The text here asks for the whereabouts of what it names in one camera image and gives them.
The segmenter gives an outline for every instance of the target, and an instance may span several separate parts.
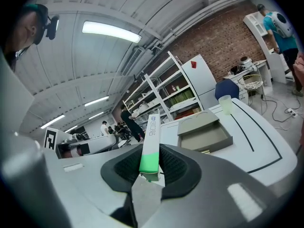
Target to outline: white backpack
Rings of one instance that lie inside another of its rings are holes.
[[[275,33],[279,34],[283,38],[291,37],[294,33],[294,30],[291,24],[287,21],[287,19],[278,12],[273,12],[272,15],[266,15],[265,17],[271,18],[276,31]]]

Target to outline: ceiling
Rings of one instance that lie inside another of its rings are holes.
[[[133,82],[122,69],[134,47],[149,48],[195,12],[219,0],[29,0],[60,15],[54,40],[43,38],[17,61],[16,74],[33,94],[20,132],[43,137],[40,126],[64,114],[52,127],[83,125],[100,112],[109,113]],[[114,25],[142,36],[138,44],[82,33],[85,21]],[[145,66],[136,65],[139,70]],[[110,96],[88,107],[85,103]]]

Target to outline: power strip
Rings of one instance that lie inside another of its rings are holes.
[[[294,109],[288,108],[287,112],[293,117],[296,118],[298,114],[294,111]]]

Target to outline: clear plastic cup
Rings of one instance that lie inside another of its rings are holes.
[[[223,109],[225,115],[230,115],[232,113],[232,101],[231,96],[224,95],[220,99],[218,99],[220,106]]]

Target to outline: brick wall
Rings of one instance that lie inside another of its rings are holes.
[[[238,65],[243,56],[253,61],[263,60],[265,56],[255,37],[243,22],[243,18],[257,9],[249,0],[223,9],[190,28],[166,49],[163,50],[146,69],[150,74],[166,58],[167,51],[185,63],[197,54],[201,54],[216,81],[222,80],[228,71]],[[130,93],[138,87],[134,84]],[[113,112],[116,121],[119,103]]]

